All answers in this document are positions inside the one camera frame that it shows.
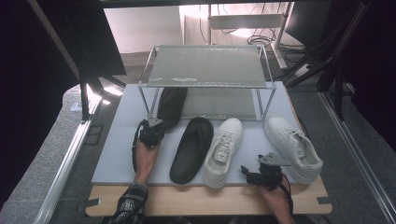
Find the black slide sandal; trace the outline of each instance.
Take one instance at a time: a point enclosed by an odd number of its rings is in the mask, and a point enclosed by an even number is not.
[[[163,88],[157,113],[157,118],[163,121],[163,129],[173,128],[178,124],[187,90],[187,88]]]
[[[204,163],[213,138],[213,126],[203,118],[192,119],[181,137],[170,170],[171,180],[179,185],[193,180]]]

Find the glass shelf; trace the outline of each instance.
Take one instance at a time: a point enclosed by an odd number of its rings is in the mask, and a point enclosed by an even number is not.
[[[185,105],[191,105],[189,103],[193,101],[195,107],[183,108],[183,119],[263,120],[276,90],[264,47],[251,45],[154,46],[138,87],[148,117],[154,115],[160,88],[194,88],[189,91]],[[145,88],[157,89],[151,109],[143,93]],[[205,90],[207,88],[210,88],[210,99],[206,101],[202,98],[209,92]],[[271,92],[265,111],[259,89]]]

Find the desk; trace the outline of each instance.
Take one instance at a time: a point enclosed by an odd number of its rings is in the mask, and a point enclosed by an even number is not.
[[[90,200],[100,199],[100,202],[87,207],[86,213],[92,217],[112,216],[119,197],[127,189],[127,185],[93,185]],[[270,214],[255,186],[225,186],[221,189],[207,186],[150,186],[148,194],[146,213],[151,217]],[[310,185],[291,185],[291,194],[295,214],[328,214],[332,211],[330,203],[318,202],[318,198],[328,197],[320,177]]]

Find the aluminum rail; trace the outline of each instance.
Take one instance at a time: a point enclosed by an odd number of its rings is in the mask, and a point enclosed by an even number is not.
[[[64,160],[61,164],[61,167],[58,170],[57,175],[55,176],[51,187],[49,188],[49,192],[47,194],[46,199],[44,200],[41,208],[35,218],[35,224],[47,224],[50,223],[50,219],[55,211],[56,205],[61,198],[62,191],[64,189],[64,185],[69,177],[69,174],[73,168],[73,164],[76,160],[76,157],[81,148],[83,139],[88,129],[90,128],[93,114],[99,105],[100,99],[92,100],[90,103],[90,115],[86,121],[82,121],[78,125],[78,129],[73,137],[72,143],[70,144],[69,149],[67,149],[66,155],[64,156]]]
[[[373,169],[370,167],[370,164],[367,162],[364,155],[361,153],[361,149],[359,148],[358,144],[350,133],[347,125],[343,121],[341,121],[335,114],[330,96],[327,93],[320,91],[319,97],[322,100],[323,104],[326,106],[326,109],[329,112],[335,126],[337,127],[338,132],[341,134],[344,141],[346,142],[346,146],[349,150],[350,155],[352,156],[353,160],[361,171],[364,180],[366,181],[369,189],[373,193],[388,223],[396,223],[396,210],[392,199],[389,197],[384,186],[376,177]]]

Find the metal frame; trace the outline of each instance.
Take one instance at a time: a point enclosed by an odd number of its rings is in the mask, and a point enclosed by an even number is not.
[[[158,93],[159,93],[160,88],[157,87],[157,90],[155,91],[155,96],[154,96],[151,108],[149,108],[148,101],[146,99],[145,93],[143,92],[143,89],[144,88],[148,88],[148,85],[147,85],[147,83],[143,83],[142,79],[145,76],[145,74],[147,73],[147,68],[149,66],[149,61],[150,61],[152,55],[153,54],[157,55],[157,51],[159,49],[160,49],[159,45],[153,46],[151,48],[151,51],[149,53],[149,56],[148,56],[148,59],[147,59],[146,65],[145,65],[145,68],[144,68],[144,70],[142,72],[142,75],[139,78],[139,82],[137,84],[137,87],[138,87],[138,89],[140,91],[140,95],[142,96],[142,100],[143,100],[143,103],[145,105],[146,111],[148,113],[148,118],[151,118],[153,113],[154,113],[154,107],[155,107],[155,104],[156,104],[156,101],[157,101],[157,98],[158,98]],[[267,70],[268,70],[268,75],[269,75],[269,77],[271,79],[271,87],[262,88],[262,89],[270,89],[271,90],[271,94],[270,94],[267,106],[265,107],[265,110],[262,109],[262,98],[260,96],[260,91],[259,91],[259,89],[256,89],[257,97],[258,97],[258,103],[259,103],[259,109],[260,109],[260,113],[261,113],[260,120],[264,121],[265,117],[266,117],[266,114],[268,112],[269,106],[270,106],[270,104],[271,104],[271,102],[272,102],[272,100],[274,98],[274,94],[276,92],[276,84],[275,84],[273,76],[272,76],[271,67],[270,67],[270,64],[268,62],[268,57],[267,57],[267,54],[266,54],[264,46],[258,45],[257,49],[259,51],[259,58],[261,58],[262,56],[264,57],[264,60],[265,60],[265,63],[266,63],[266,67],[267,67]],[[189,87],[189,88],[198,88],[197,86],[187,86],[187,87]]]
[[[266,15],[228,15],[213,16],[212,5],[208,5],[207,12],[207,44],[212,44],[212,29],[239,29],[239,28],[279,28],[276,41],[271,43],[271,48],[276,56],[280,70],[287,70],[288,66],[279,50],[280,39],[286,27],[292,2],[288,2],[286,11],[282,14]]]

